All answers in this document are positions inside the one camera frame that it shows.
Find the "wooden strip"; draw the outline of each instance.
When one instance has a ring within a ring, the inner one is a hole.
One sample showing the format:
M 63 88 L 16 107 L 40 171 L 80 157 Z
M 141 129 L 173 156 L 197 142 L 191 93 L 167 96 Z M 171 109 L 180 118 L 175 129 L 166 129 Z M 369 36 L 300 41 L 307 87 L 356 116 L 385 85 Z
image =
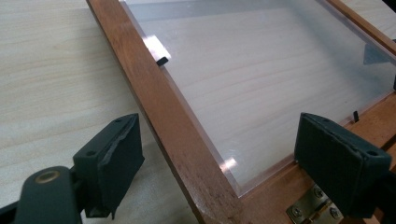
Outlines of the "wooden strip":
M 376 217 L 372 217 L 372 218 L 365 218 L 364 222 L 366 224 L 379 224 L 378 219 L 376 219 Z
M 194 214 L 239 222 L 242 207 L 204 139 L 149 54 L 118 0 L 89 0 Z
M 387 150 L 388 154 L 392 157 L 392 163 L 390 164 L 390 170 L 396 170 L 396 144 Z
M 243 223 L 290 223 L 286 209 L 313 185 L 302 168 L 290 164 L 241 198 Z
M 396 93 L 374 105 L 360 121 L 346 127 L 376 147 L 383 147 L 396 134 Z
M 361 28 L 367 35 L 377 41 L 391 54 L 396 56 L 396 43 L 394 43 L 388 36 L 384 35 L 376 29 L 370 22 L 361 17 L 358 13 L 345 5 L 340 0 L 326 0 L 338 11 L 340 11 L 349 20 L 353 21 L 359 28 Z

